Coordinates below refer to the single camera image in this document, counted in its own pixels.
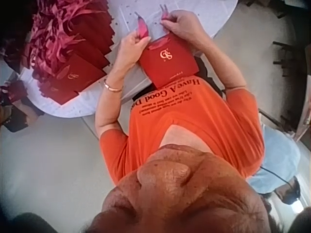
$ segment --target red paper bag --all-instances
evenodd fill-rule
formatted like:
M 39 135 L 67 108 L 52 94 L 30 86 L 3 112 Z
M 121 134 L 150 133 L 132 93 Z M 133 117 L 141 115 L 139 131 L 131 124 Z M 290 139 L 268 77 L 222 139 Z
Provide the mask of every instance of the red paper bag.
M 101 33 L 92 26 L 92 24 L 98 24 L 98 21 L 95 20 L 88 21 L 87 18 L 93 19 L 90 15 L 81 15 L 74 18 L 69 23 L 69 28 L 72 30 L 69 35 L 81 35 L 89 43 L 93 44 L 98 48 L 103 55 L 106 55 L 111 52 L 110 46 L 113 44 L 112 40 L 106 40 L 105 37 L 101 36 Z
M 109 47 L 114 43 L 112 41 L 112 36 L 115 32 L 112 30 L 111 16 L 109 13 L 93 13 L 88 15 L 83 15 L 83 22 L 96 32 L 96 36 L 101 42 Z
M 42 96 L 50 98 L 60 105 L 64 105 L 69 100 L 77 97 L 79 94 L 74 91 L 61 91 L 51 86 L 50 82 L 43 83 L 40 86 Z
M 186 41 L 173 33 L 148 45 L 139 63 L 157 88 L 199 71 Z
M 74 53 L 51 80 L 51 85 L 61 91 L 81 92 L 105 75 L 104 71 Z
M 103 69 L 104 67 L 110 65 L 110 62 L 104 57 L 99 49 L 94 47 L 86 40 L 81 41 L 76 45 L 68 46 L 67 49 L 72 50 L 72 53 L 83 57 L 87 62 L 91 63 L 98 69 Z

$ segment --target hand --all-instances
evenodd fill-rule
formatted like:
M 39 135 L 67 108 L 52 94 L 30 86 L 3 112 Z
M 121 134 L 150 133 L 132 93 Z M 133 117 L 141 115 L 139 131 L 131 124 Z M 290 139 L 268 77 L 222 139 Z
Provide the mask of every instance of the hand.
M 180 38 L 187 40 L 199 50 L 202 50 L 207 39 L 211 40 L 204 31 L 199 18 L 195 13 L 190 11 L 172 11 L 169 20 L 163 20 L 161 24 Z
M 113 70 L 126 74 L 139 60 L 151 37 L 139 39 L 137 32 L 132 32 L 121 41 Z

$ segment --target white round table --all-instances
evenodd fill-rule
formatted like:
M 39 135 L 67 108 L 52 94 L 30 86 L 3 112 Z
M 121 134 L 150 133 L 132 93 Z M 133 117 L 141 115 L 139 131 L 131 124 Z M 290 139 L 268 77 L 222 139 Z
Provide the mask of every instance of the white round table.
M 134 12 L 138 12 L 145 19 L 153 39 L 160 38 L 164 32 L 159 24 L 160 4 L 166 4 L 170 11 L 184 9 L 195 12 L 206 32 L 214 37 L 232 15 L 238 0 L 108 0 L 108 2 L 110 14 L 114 19 L 111 26 L 116 35 L 113 37 L 115 45 L 112 47 L 112 52 L 106 57 L 113 63 L 121 38 L 137 28 L 138 22 Z M 111 66 L 104 70 L 108 72 L 110 69 Z M 66 104 L 59 105 L 41 95 L 37 80 L 32 78 L 32 72 L 31 69 L 24 69 L 20 78 L 25 82 L 30 101 L 43 112 L 65 118 L 85 117 L 95 113 L 103 90 L 103 79 L 89 86 Z M 138 66 L 134 67 L 125 78 L 122 102 L 129 101 L 150 83 L 144 72 Z

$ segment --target floor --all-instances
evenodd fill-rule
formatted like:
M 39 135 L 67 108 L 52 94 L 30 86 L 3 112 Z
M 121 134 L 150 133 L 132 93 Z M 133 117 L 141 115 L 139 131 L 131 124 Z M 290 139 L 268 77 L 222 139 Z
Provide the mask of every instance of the floor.
M 267 8 L 238 5 L 215 41 L 242 70 L 259 107 L 279 119 L 288 85 L 272 41 L 291 43 L 291 27 Z M 209 68 L 210 76 L 215 77 Z M 120 122 L 128 131 L 131 102 Z M 79 232 L 113 187 L 93 133 L 94 117 L 43 116 L 16 134 L 1 132 L 1 202 L 9 217 L 33 212 L 59 232 Z

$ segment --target gold logo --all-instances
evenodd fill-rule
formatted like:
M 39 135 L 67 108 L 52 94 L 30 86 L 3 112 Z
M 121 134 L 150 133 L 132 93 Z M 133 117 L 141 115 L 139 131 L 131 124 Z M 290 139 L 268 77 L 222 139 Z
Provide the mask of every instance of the gold logo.
M 161 51 L 160 57 L 163 59 L 170 60 L 173 58 L 173 55 L 169 52 L 169 49 L 165 49 L 165 50 Z
M 70 73 L 70 74 L 68 75 L 68 79 L 77 79 L 78 77 L 79 77 L 78 74 Z

